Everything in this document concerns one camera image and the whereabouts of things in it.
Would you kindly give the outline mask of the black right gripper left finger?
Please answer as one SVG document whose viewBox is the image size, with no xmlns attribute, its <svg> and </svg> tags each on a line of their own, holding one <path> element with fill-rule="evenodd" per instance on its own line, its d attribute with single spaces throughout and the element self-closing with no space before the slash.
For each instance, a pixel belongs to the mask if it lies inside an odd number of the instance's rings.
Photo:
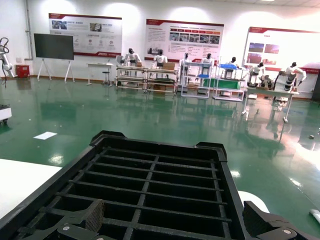
<svg viewBox="0 0 320 240">
<path fill-rule="evenodd" d="M 104 203 L 95 200 L 84 210 L 68 213 L 58 223 L 61 240 L 93 240 L 99 234 L 104 218 Z"/>
</svg>

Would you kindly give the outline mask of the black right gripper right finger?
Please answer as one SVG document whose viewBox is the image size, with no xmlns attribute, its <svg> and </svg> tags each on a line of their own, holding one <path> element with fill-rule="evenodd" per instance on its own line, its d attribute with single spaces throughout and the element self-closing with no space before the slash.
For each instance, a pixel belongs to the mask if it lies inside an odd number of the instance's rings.
<svg viewBox="0 0 320 240">
<path fill-rule="evenodd" d="M 252 201 L 244 201 L 244 225 L 253 240 L 317 240 L 280 215 L 260 210 Z"/>
</svg>

